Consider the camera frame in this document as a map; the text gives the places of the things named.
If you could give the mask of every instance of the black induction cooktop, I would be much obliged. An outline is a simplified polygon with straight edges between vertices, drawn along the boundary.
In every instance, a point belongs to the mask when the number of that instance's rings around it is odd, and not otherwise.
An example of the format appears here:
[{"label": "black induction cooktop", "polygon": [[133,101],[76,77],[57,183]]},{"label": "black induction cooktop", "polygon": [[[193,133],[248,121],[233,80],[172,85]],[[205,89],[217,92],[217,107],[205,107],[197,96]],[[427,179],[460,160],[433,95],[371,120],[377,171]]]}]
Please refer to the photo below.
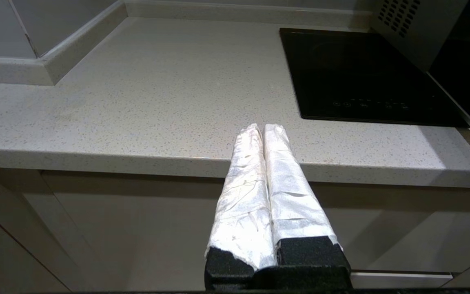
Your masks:
[{"label": "black induction cooktop", "polygon": [[453,102],[376,33],[281,28],[305,119],[466,127]]}]

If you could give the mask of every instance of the kitchen countertop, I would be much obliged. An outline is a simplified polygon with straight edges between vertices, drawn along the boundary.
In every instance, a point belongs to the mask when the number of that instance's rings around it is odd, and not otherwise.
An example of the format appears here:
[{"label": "kitchen countertop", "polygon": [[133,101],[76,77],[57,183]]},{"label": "kitchen countertop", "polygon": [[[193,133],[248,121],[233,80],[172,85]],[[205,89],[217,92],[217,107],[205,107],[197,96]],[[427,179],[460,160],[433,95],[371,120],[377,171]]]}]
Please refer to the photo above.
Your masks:
[{"label": "kitchen countertop", "polygon": [[310,181],[470,187],[455,128],[300,118],[280,27],[129,17],[56,86],[0,84],[0,167],[224,177],[256,122]]}]

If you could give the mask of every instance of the white speckled countertop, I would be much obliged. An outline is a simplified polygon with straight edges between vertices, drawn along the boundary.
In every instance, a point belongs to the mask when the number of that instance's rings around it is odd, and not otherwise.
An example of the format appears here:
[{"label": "white speckled countertop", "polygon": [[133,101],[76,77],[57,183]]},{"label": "white speckled countertop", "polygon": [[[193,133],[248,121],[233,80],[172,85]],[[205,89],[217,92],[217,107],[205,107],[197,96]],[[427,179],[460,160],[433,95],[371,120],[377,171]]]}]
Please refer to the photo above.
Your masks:
[{"label": "white speckled countertop", "polygon": [[224,177],[280,123],[308,180],[470,187],[454,128],[300,118],[280,27],[127,18],[56,86],[0,84],[0,167]]}]

